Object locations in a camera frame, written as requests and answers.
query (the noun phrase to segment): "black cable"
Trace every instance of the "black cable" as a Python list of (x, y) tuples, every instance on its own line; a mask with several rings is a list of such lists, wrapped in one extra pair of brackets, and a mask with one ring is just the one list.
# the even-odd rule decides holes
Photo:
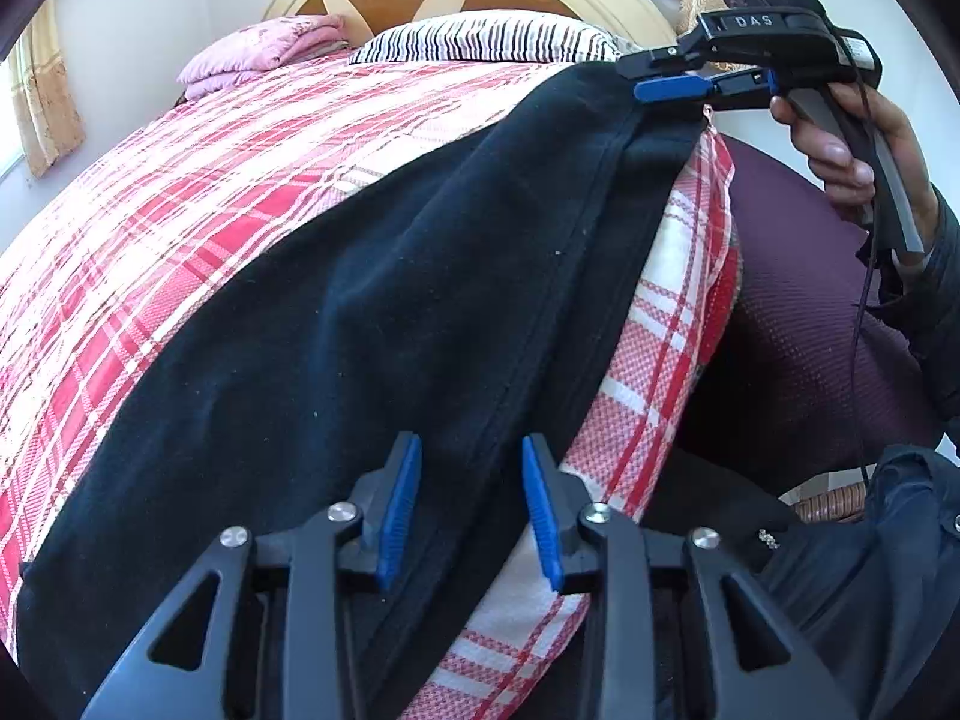
[[(836, 27), (829, 25), (830, 32), (840, 46), (840, 49), (850, 62), (853, 71), (856, 73), (856, 86), (860, 92), (860, 99), (863, 101), (863, 111), (865, 114), (864, 125), (867, 129), (867, 135), (870, 139), (871, 153), (877, 153), (877, 124), (874, 122), (874, 114), (870, 108), (870, 98), (867, 97), (867, 84), (863, 80), (863, 74), (859, 66), (853, 60), (853, 54), (847, 41), (837, 31)], [(856, 319), (853, 321), (853, 337), (851, 338), (850, 348), (850, 412), (853, 420), (853, 435), (856, 436), (857, 454), (860, 464), (860, 475), (863, 477), (864, 485), (870, 484), (870, 476), (867, 474), (867, 448), (863, 440), (863, 430), (860, 424), (860, 410), (856, 397), (856, 349), (859, 346), (860, 333), (863, 329), (863, 317), (867, 312), (867, 300), (870, 298), (870, 286), (874, 280), (874, 269), (877, 267), (877, 230), (880, 229), (880, 206), (874, 203), (874, 229), (872, 230), (870, 240), (870, 256), (867, 259), (867, 274), (863, 279), (863, 289), (860, 291), (860, 300), (856, 306)]]

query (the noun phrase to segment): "white label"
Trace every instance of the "white label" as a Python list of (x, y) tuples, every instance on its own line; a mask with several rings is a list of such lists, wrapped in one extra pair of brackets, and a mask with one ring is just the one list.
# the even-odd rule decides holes
[[(874, 63), (874, 56), (870, 53), (870, 47), (867, 45), (867, 41), (860, 40), (860, 38), (845, 37), (843, 42), (846, 43), (847, 48), (850, 49), (850, 55), (853, 57), (853, 61), (856, 62), (858, 68), (863, 70), (877, 69), (877, 65)], [(840, 49), (840, 47), (837, 47), (837, 50), (840, 52), (840, 61), (845, 65), (850, 64), (843, 50)]]

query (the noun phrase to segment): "human hand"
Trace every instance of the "human hand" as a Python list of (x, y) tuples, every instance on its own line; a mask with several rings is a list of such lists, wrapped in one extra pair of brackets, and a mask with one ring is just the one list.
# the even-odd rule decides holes
[[(853, 85), (830, 84), (830, 90), (840, 107), (858, 119), (865, 119), (860, 90)], [(923, 246), (929, 250), (937, 231), (940, 213), (937, 196), (930, 184), (930, 176), (923, 160), (920, 143), (906, 114), (875, 89), (867, 88), (870, 110), (890, 143), (896, 166), (899, 167), (904, 188), (910, 199), (913, 218)], [(801, 119), (784, 98), (771, 100), (770, 113), (781, 124), (790, 127), (790, 140), (797, 151), (806, 155), (810, 172), (824, 182), (827, 198), (841, 218), (856, 221), (862, 206), (872, 200), (875, 192), (874, 171), (864, 162), (853, 159), (850, 149), (839, 138), (830, 135), (816, 124)], [(917, 256), (915, 261), (922, 260)], [(904, 264), (910, 264), (906, 255)]]

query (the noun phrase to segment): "silver screw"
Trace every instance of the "silver screw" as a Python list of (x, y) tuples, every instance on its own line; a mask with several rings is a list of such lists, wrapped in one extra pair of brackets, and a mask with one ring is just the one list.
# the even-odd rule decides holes
[(356, 516), (357, 507), (349, 501), (335, 503), (326, 510), (326, 518), (330, 522), (350, 522), (352, 519), (356, 519)]
[(605, 522), (610, 522), (610, 507), (605, 503), (589, 503), (584, 506), (584, 510), (580, 514), (587, 522), (592, 522), (594, 525), (603, 525)]
[(690, 541), (701, 549), (716, 549), (720, 546), (720, 533), (713, 528), (697, 528), (690, 533)]
[(220, 533), (220, 543), (229, 548), (242, 547), (247, 543), (248, 538), (250, 538), (250, 532), (240, 525), (233, 525)]

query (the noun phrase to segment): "bed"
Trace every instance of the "bed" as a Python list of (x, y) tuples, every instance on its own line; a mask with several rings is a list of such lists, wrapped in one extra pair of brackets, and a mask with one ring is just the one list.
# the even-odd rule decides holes
[[(649, 0), (274, 0), (265, 15), (341, 14), (357, 45), (411, 19), (491, 7), (573, 16), (641, 45), (674, 39)], [(341, 52), (281, 68), (134, 132), (28, 225), (0, 256), (0, 635), (11, 651), (18, 566), (40, 549), (124, 398), (191, 314), (306, 220), (497, 121), (564, 67), (350, 65)], [(565, 458), (595, 498), (634, 517), (736, 295), (732, 176), (709, 127), (675, 184), (608, 375)], [(406, 716), (501, 716), (523, 700), (587, 608), (542, 581), (531, 586), (538, 575), (525, 536)]]

